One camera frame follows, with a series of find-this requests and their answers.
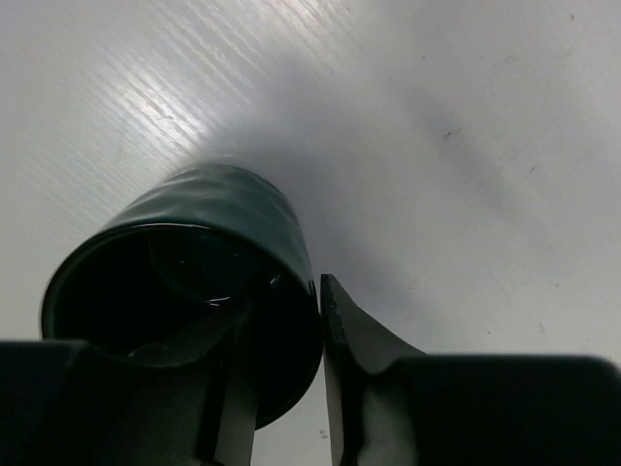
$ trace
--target wood grain texture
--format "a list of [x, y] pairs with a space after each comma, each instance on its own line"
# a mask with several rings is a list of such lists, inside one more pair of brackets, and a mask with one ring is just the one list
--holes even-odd
[[[230, 156], [418, 347], [621, 360], [620, 48], [613, 0], [5, 0], [0, 337], [124, 205]], [[254, 464], [328, 464], [326, 428], [319, 378]]]

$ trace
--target white surface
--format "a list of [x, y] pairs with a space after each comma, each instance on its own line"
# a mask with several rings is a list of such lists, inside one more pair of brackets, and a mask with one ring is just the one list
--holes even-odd
[[[621, 360], [621, 3], [3, 0], [0, 337], [59, 262], [243, 152], [316, 273], [427, 351]], [[255, 465], [327, 465], [321, 378]]]

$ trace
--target dark green cup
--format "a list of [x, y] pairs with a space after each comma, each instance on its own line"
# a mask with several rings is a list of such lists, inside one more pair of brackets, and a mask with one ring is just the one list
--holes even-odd
[[87, 340], [119, 356], [209, 312], [262, 274], [257, 428], [306, 392], [322, 353], [311, 265], [291, 206], [245, 169], [201, 164], [128, 206], [52, 277], [45, 339]]

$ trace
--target glossy dark cup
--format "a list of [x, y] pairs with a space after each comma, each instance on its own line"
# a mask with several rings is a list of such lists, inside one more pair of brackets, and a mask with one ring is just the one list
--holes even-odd
[[58, 268], [46, 292], [46, 339], [110, 354], [182, 328], [256, 273], [269, 280], [260, 326], [257, 428], [306, 392], [322, 353], [311, 265], [284, 196], [247, 170], [202, 164], [128, 206]]

